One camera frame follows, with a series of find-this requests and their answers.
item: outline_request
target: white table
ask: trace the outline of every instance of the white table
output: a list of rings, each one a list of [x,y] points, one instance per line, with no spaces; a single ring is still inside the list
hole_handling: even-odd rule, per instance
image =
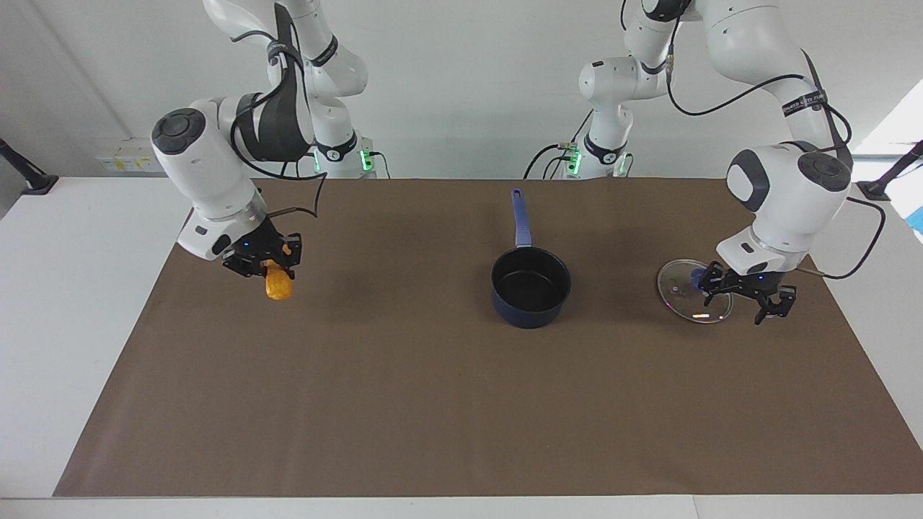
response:
[[[923,517],[923,495],[50,499],[188,208],[166,179],[63,178],[0,221],[0,518]],[[830,288],[923,441],[923,245],[889,214],[865,269]],[[876,222],[874,211],[847,205],[813,252],[819,268],[852,267]]]

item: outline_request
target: robotic arm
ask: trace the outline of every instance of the robotic arm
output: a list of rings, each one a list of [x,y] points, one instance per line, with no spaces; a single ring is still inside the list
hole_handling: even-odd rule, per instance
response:
[[[756,219],[718,245],[728,268],[714,262],[700,288],[710,297],[736,293],[757,300],[757,324],[768,315],[784,317],[796,291],[779,284],[842,207],[852,156],[813,64],[788,34],[774,0],[642,0],[626,35],[631,55],[592,63],[581,73],[581,93],[594,116],[569,176],[612,175],[632,124],[623,103],[668,93],[671,35],[681,20],[705,24],[714,67],[770,92],[792,134],[787,142],[744,150],[732,161],[727,186]]]
[[[337,97],[365,89],[366,67],[340,46],[318,0],[204,0],[232,41],[265,45],[269,93],[195,101],[155,125],[153,149],[176,187],[193,202],[177,241],[204,260],[245,277],[265,276],[267,295],[291,294],[301,236],[280,234],[244,166],[297,162],[312,146],[326,176],[371,176],[370,142],[353,129]]]

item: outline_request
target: blue pan handle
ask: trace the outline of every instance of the blue pan handle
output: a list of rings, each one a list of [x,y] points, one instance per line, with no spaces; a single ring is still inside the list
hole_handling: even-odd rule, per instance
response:
[[[519,188],[513,189],[513,215],[516,217],[516,248],[532,246],[532,230],[529,227],[529,213],[525,210],[525,197]]]

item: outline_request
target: brown table surface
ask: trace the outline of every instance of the brown table surface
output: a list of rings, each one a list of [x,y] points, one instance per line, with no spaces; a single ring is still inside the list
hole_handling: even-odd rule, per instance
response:
[[[316,186],[259,185],[273,209]],[[513,187],[573,275],[536,331],[490,305]],[[662,265],[751,221],[720,181],[330,181],[319,221],[283,218],[286,302],[174,249],[56,496],[923,492],[822,280],[759,328],[743,299],[714,326],[663,305]]]

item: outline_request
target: black pole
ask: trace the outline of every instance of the black pole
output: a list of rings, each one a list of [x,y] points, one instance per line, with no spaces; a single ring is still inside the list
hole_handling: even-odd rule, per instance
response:
[[[57,175],[46,174],[29,159],[10,148],[3,139],[0,139],[0,156],[3,156],[26,179],[27,187],[23,189],[23,195],[47,194],[58,180]]]
[[[859,186],[859,190],[862,191],[862,194],[869,200],[891,201],[891,197],[884,194],[884,189],[888,187],[888,184],[891,184],[895,178],[900,176],[905,169],[910,167],[911,164],[918,161],[921,156],[923,156],[923,140],[918,142],[917,145],[914,146],[914,149],[907,155],[901,157],[901,159],[888,170],[888,173],[882,175],[881,178],[871,182],[856,182],[856,185]]]

